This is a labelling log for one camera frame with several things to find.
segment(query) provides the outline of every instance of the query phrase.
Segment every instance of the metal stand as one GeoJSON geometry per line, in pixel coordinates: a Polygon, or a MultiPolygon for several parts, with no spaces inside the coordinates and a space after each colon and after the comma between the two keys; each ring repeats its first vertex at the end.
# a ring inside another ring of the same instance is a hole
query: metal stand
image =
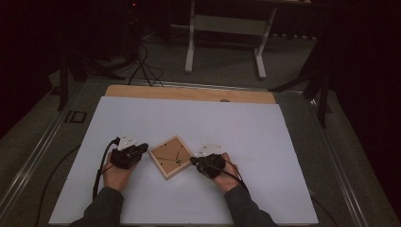
{"type": "Polygon", "coordinates": [[[186,53],[185,72],[191,73],[194,61],[194,33],[196,30],[219,31],[246,35],[262,36],[262,42],[254,50],[258,75],[261,79],[266,78],[265,65],[262,53],[268,40],[271,25],[277,8],[273,8],[268,21],[245,20],[236,18],[216,17],[195,14],[195,0],[191,1],[191,18],[189,22],[189,45],[186,53]]]}
{"type": "Polygon", "coordinates": [[[322,127],[326,128],[325,125],[325,113],[327,110],[327,96],[328,96],[328,87],[330,77],[327,73],[324,73],[322,70],[313,70],[306,73],[301,73],[301,75],[279,87],[270,88],[270,92],[284,92],[286,89],[291,88],[292,86],[299,84],[301,82],[309,80],[306,88],[303,91],[303,95],[305,98],[312,99],[314,98],[319,91],[321,91],[320,102],[319,102],[319,110],[318,110],[318,119],[321,123],[322,127]]]}
{"type": "Polygon", "coordinates": [[[56,31],[54,39],[58,44],[60,51],[60,89],[57,93],[57,95],[60,96],[60,103],[58,111],[61,111],[68,101],[68,71],[71,72],[74,80],[86,80],[87,75],[82,65],[83,62],[97,71],[100,75],[103,75],[107,78],[124,79],[104,68],[94,60],[91,60],[87,56],[79,53],[78,51],[74,51],[64,39],[60,31],[56,31]]]}

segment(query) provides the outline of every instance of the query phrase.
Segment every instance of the sleeve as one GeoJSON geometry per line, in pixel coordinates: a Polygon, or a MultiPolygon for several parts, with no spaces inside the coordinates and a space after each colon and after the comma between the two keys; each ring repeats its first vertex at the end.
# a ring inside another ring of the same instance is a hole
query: sleeve
{"type": "Polygon", "coordinates": [[[237,186],[224,195],[235,227],[278,226],[271,216],[259,209],[242,186],[237,186]]]}
{"type": "Polygon", "coordinates": [[[120,223],[123,195],[110,187],[103,187],[95,200],[86,208],[83,218],[72,222],[70,227],[116,227],[120,223]]]}

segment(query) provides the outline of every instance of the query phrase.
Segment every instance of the small wooden board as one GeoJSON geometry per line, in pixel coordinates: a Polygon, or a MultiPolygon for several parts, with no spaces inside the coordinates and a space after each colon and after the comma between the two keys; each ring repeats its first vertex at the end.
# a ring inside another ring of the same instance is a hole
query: small wooden board
{"type": "Polygon", "coordinates": [[[166,180],[191,165],[192,153],[178,136],[165,141],[149,154],[166,180]]]}

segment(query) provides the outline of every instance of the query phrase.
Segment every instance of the floor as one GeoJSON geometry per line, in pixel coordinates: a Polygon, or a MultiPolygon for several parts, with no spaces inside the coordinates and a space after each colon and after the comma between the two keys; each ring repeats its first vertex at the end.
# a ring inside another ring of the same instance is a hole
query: floor
{"type": "MultiPolygon", "coordinates": [[[[272,37],[263,55],[269,78],[260,80],[250,47],[252,39],[247,38],[247,42],[241,44],[210,43],[207,34],[201,34],[206,38],[197,40],[194,71],[188,75],[183,71],[187,33],[180,30],[176,34],[179,35],[169,43],[160,42],[154,35],[143,41],[148,52],[147,64],[154,67],[151,69],[156,75],[148,72],[148,77],[158,86],[160,80],[164,86],[267,92],[298,75],[315,43],[272,37]]],[[[61,163],[44,191],[49,173],[56,169],[66,153],[80,144],[96,104],[107,87],[115,83],[127,84],[137,66],[115,72],[125,80],[105,79],[95,73],[91,73],[85,83],[70,80],[70,101],[62,112],[57,112],[59,98],[49,94],[2,138],[0,195],[4,198],[0,206],[1,226],[31,226],[37,217],[40,217],[39,226],[48,226],[47,221],[76,153],[61,163]],[[65,121],[69,112],[87,113],[87,118],[82,123],[65,121]],[[29,157],[36,162],[29,162],[29,157]],[[41,198],[42,209],[37,214],[41,198]]],[[[58,73],[49,76],[56,85],[58,73]]],[[[144,74],[139,71],[131,84],[146,85],[144,74]]],[[[274,95],[288,124],[306,184],[317,201],[314,205],[320,223],[314,226],[336,226],[333,219],[339,226],[400,226],[336,94],[331,92],[329,95],[330,113],[326,115],[327,129],[323,129],[317,121],[313,100],[305,100],[300,94],[304,87],[300,84],[291,91],[274,95]]]]}

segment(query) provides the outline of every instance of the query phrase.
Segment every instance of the person's right hand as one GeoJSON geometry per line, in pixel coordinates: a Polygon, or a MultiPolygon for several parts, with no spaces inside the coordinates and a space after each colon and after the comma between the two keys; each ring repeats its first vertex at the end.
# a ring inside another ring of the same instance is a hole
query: person's right hand
{"type": "MultiPolygon", "coordinates": [[[[221,157],[230,162],[230,157],[228,156],[227,153],[223,153],[221,154],[221,157]]],[[[224,167],[224,171],[233,174],[234,176],[236,176],[238,178],[238,172],[235,170],[237,168],[236,165],[231,165],[229,163],[226,163],[226,167],[224,167]]],[[[239,185],[239,182],[230,177],[229,175],[225,174],[225,173],[221,173],[219,174],[216,178],[213,179],[213,182],[218,186],[218,188],[223,192],[226,193],[228,191],[230,191],[231,189],[233,189],[234,187],[239,185]]]]}
{"type": "Polygon", "coordinates": [[[112,153],[109,152],[107,155],[107,164],[103,166],[104,186],[122,192],[124,188],[127,186],[127,183],[130,180],[130,175],[135,169],[136,164],[132,166],[130,169],[118,168],[110,162],[111,157],[112,153]]]}

